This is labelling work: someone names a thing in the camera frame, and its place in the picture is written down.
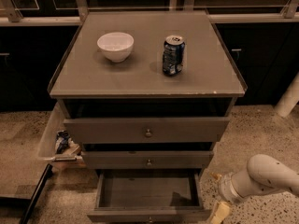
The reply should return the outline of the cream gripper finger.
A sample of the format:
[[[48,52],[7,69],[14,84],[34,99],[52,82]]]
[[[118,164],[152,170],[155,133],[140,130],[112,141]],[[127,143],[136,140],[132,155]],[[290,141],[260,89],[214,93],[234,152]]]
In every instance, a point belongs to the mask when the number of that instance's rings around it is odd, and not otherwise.
[[[222,224],[231,213],[232,206],[225,201],[216,201],[210,217],[207,220],[208,224]]]

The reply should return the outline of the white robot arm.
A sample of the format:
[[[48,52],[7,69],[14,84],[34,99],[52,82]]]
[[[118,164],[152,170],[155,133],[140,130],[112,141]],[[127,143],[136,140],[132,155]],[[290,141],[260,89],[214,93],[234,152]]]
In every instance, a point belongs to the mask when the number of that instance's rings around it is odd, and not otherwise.
[[[237,106],[204,175],[208,224],[299,224],[298,80],[278,104]]]

